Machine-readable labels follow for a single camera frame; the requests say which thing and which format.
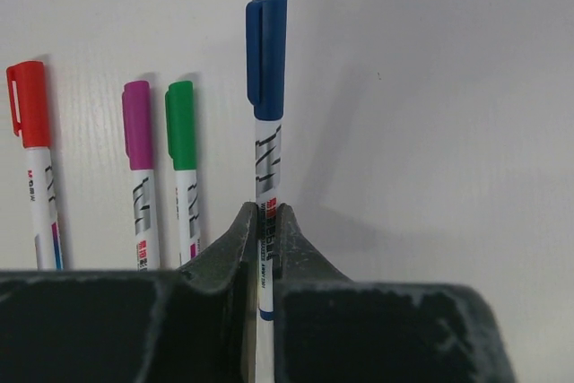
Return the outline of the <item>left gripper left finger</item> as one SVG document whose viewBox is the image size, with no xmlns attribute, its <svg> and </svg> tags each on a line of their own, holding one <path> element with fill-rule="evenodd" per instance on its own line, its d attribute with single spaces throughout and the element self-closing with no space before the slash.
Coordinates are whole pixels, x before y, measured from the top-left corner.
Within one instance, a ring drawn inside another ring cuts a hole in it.
<svg viewBox="0 0 574 383">
<path fill-rule="evenodd" d="M 256 223 L 178 269 L 2 272 L 2 381 L 253 381 Z"/>
</svg>

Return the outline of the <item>red pen cap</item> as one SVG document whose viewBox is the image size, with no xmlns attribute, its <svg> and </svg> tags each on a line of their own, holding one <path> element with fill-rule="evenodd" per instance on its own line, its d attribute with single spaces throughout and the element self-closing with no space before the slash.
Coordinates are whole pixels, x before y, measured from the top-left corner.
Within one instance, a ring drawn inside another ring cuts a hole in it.
<svg viewBox="0 0 574 383">
<path fill-rule="evenodd" d="M 24 148 L 50 147 L 44 64 L 31 60 L 9 66 L 6 79 L 14 134 Z"/>
</svg>

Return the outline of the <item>green marker pen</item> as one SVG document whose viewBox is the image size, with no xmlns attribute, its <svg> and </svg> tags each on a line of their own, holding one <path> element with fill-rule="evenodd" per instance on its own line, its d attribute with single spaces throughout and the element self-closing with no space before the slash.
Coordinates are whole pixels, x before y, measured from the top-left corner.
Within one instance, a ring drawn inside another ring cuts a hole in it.
<svg viewBox="0 0 574 383">
<path fill-rule="evenodd" d="M 201 248 L 196 170 L 176 170 L 176 195 L 180 264 L 195 258 Z"/>
</svg>

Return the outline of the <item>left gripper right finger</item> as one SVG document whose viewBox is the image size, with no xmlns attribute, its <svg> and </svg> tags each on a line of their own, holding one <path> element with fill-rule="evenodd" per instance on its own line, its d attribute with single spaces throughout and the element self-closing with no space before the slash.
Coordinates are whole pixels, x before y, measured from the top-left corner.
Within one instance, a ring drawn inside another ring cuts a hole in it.
<svg viewBox="0 0 574 383">
<path fill-rule="evenodd" d="M 278 382 L 512 382 L 496 317 L 475 289 L 357 282 L 278 211 L 274 378 Z"/>
</svg>

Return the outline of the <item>purple marker pen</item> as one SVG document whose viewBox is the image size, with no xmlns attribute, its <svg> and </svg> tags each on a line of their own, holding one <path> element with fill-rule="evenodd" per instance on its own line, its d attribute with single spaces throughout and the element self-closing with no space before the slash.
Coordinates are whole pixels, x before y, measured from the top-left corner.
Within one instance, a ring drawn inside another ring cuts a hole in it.
<svg viewBox="0 0 574 383">
<path fill-rule="evenodd" d="M 136 269 L 157 270 L 161 266 L 160 239 L 153 170 L 133 170 Z"/>
</svg>

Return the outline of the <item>purple pen cap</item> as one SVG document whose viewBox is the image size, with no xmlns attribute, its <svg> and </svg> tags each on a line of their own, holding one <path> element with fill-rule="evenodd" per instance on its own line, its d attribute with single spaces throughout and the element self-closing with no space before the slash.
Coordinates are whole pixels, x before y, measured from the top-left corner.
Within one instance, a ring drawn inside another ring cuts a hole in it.
<svg viewBox="0 0 574 383">
<path fill-rule="evenodd" d="M 134 81 L 124 85 L 122 115 L 130 170 L 152 170 L 151 89 L 147 81 Z"/>
</svg>

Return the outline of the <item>red marker pen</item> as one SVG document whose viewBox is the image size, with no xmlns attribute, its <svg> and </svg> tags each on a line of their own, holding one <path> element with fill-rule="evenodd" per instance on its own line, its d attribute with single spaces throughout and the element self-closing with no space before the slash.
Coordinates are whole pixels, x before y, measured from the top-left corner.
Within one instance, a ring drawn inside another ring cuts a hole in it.
<svg viewBox="0 0 574 383">
<path fill-rule="evenodd" d="M 32 232 L 39 270 L 63 270 L 54 171 L 50 150 L 25 150 Z"/>
</svg>

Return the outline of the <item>green pen cap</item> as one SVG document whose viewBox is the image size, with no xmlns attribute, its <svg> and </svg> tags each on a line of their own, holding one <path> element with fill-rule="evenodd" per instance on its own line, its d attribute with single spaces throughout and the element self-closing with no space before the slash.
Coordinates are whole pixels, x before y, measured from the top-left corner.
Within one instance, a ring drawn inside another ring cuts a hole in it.
<svg viewBox="0 0 574 383">
<path fill-rule="evenodd" d="M 196 170 L 194 86 L 191 81 L 169 85 L 165 94 L 168 152 L 174 170 Z"/>
</svg>

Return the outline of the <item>blue pen cap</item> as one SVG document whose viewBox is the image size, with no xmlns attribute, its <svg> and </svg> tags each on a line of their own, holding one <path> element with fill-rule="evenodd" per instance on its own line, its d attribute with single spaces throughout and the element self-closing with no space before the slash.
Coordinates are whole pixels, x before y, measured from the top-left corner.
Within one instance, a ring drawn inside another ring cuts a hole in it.
<svg viewBox="0 0 574 383">
<path fill-rule="evenodd" d="M 288 0 L 246 5 L 247 96 L 255 118 L 283 117 Z"/>
</svg>

